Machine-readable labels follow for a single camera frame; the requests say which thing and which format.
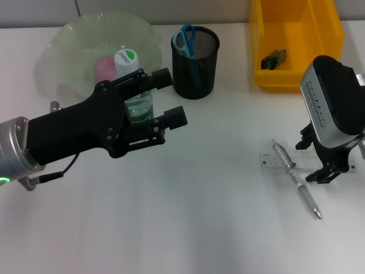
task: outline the pink ball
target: pink ball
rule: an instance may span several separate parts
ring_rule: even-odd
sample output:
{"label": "pink ball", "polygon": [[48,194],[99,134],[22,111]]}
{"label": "pink ball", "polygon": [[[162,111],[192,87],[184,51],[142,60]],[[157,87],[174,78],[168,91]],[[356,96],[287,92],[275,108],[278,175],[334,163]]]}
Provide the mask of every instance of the pink ball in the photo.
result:
{"label": "pink ball", "polygon": [[116,75],[114,56],[104,56],[98,59],[94,65],[95,83],[104,80],[113,81]]}

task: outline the yellow storage box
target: yellow storage box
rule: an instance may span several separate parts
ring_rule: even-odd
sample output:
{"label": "yellow storage box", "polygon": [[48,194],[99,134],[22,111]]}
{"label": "yellow storage box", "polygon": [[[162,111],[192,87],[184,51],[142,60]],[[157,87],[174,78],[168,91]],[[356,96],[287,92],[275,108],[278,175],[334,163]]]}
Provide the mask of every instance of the yellow storage box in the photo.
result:
{"label": "yellow storage box", "polygon": [[[333,0],[252,0],[250,37],[254,82],[270,92],[299,92],[314,58],[338,60],[344,41]],[[261,60],[274,50],[286,50],[286,60],[261,70]]]}

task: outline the robotic arm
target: robotic arm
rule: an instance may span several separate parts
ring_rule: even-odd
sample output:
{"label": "robotic arm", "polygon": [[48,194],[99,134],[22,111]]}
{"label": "robotic arm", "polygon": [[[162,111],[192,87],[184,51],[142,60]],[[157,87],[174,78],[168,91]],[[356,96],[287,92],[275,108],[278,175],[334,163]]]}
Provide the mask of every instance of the robotic arm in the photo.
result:
{"label": "robotic arm", "polygon": [[19,180],[27,190],[63,176],[65,171],[29,176],[48,163],[100,147],[112,158],[142,148],[165,143],[165,129],[188,122],[182,106],[146,122],[132,124],[124,103],[144,91],[172,85],[167,68],[147,76],[142,69],[103,81],[85,101],[28,120],[18,117],[0,124],[0,185]]}
{"label": "robotic arm", "polygon": [[306,180],[330,183],[349,170],[348,155],[357,145],[365,159],[365,86],[352,68],[319,56],[305,72],[301,90],[311,122],[296,149],[313,143],[323,168]]}

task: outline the scissors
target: scissors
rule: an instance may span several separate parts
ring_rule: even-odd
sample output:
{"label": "scissors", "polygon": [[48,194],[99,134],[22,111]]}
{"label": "scissors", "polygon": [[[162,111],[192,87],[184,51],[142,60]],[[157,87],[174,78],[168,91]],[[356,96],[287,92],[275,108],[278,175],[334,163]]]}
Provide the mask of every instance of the scissors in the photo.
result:
{"label": "scissors", "polygon": [[[189,40],[188,35],[187,35],[187,31],[191,30],[192,32],[192,37]],[[177,43],[176,43],[176,39],[178,36],[181,36],[181,40],[182,40],[182,47],[178,47]],[[195,28],[193,27],[193,25],[191,24],[186,24],[185,26],[183,26],[181,28],[181,30],[179,30],[177,33],[175,33],[175,35],[172,38],[172,43],[174,45],[174,47],[176,48],[176,50],[181,51],[182,54],[185,57],[188,58],[195,58],[195,52],[194,52],[194,41],[195,41]]]}

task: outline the pen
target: pen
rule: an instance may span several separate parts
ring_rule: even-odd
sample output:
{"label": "pen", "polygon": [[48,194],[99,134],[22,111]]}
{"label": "pen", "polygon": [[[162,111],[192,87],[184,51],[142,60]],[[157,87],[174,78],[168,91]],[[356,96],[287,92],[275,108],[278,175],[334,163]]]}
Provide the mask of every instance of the pen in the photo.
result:
{"label": "pen", "polygon": [[297,170],[295,169],[295,165],[293,161],[290,159],[288,153],[286,152],[285,148],[280,146],[277,142],[275,142],[274,139],[271,140],[273,142],[273,149],[278,156],[278,158],[281,160],[282,164],[285,166],[285,170],[287,173],[289,173],[291,179],[295,183],[295,185],[298,188],[298,191],[303,198],[304,202],[308,206],[309,210],[319,219],[322,218],[322,215],[318,209],[317,204],[315,203],[312,195],[310,195],[307,186],[303,183],[301,177],[297,173]]}

